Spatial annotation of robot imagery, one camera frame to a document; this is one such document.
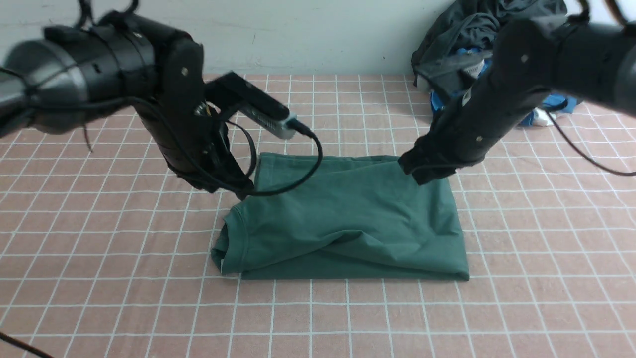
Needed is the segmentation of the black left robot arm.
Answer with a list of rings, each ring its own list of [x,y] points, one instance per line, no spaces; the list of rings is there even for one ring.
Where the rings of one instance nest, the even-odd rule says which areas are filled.
[[[245,199],[254,185],[229,144],[238,106],[216,112],[202,45],[135,14],[137,5],[86,26],[92,9],[80,0],[75,25],[51,25],[42,38],[14,45],[1,64],[1,136],[27,128],[66,134],[131,106],[180,179]]]

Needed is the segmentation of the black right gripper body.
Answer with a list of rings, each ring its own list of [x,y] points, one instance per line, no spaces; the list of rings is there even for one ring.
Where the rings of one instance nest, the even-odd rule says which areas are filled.
[[[419,185],[474,166],[550,95],[560,20],[518,20],[497,36],[491,64],[452,99],[399,165]]]

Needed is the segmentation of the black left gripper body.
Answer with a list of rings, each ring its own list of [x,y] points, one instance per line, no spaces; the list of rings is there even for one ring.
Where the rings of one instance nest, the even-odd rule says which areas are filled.
[[[204,49],[180,38],[157,58],[158,86],[137,100],[137,113],[170,170],[195,189],[221,188],[244,200],[252,179],[230,152],[227,123],[240,100],[202,75]]]

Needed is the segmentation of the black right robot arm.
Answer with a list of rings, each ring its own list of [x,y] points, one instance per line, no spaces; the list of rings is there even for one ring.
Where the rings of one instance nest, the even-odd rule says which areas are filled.
[[[399,159],[419,185],[481,163],[551,94],[635,115],[635,23],[590,22],[582,0],[457,0],[412,54],[417,80],[443,102],[431,129]]]

